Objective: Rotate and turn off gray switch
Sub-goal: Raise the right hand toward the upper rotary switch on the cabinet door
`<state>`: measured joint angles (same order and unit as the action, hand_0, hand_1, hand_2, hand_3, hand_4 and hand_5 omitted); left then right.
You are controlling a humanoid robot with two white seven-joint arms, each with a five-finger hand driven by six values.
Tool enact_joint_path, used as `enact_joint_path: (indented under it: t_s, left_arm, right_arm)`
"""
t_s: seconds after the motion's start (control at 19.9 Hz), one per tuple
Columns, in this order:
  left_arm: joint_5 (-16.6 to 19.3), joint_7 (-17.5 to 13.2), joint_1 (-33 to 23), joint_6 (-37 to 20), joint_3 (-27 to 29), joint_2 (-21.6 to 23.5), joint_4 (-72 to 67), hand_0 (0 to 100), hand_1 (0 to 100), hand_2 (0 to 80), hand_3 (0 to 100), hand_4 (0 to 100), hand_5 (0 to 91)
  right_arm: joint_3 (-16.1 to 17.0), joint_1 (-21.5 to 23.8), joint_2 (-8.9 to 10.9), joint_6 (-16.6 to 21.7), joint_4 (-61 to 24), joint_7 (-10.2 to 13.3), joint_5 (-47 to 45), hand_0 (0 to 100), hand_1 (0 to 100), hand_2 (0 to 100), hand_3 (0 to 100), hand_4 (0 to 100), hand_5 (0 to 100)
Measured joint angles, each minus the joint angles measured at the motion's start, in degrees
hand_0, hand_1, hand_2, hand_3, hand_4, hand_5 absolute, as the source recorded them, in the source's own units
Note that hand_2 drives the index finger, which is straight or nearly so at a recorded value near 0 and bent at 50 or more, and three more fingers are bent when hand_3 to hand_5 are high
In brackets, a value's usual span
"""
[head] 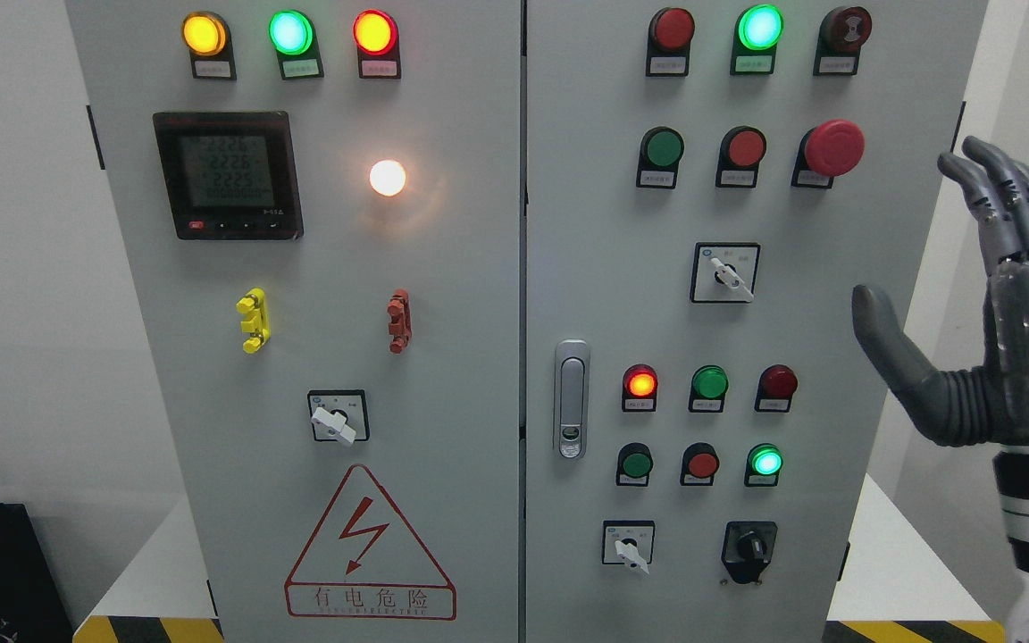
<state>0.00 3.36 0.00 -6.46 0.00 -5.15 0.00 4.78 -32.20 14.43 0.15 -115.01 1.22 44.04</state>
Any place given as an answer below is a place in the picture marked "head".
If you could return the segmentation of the gray robotic hand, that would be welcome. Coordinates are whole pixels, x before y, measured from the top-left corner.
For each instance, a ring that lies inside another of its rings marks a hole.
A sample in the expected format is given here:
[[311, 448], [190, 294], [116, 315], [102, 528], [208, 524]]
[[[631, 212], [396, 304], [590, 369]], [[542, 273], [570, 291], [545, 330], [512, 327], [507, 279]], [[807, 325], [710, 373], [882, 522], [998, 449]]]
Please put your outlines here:
[[985, 359], [941, 371], [903, 333], [880, 288], [852, 293], [855, 338], [920, 434], [944, 446], [1029, 445], [1029, 167], [975, 136], [943, 152], [975, 217], [983, 267]]

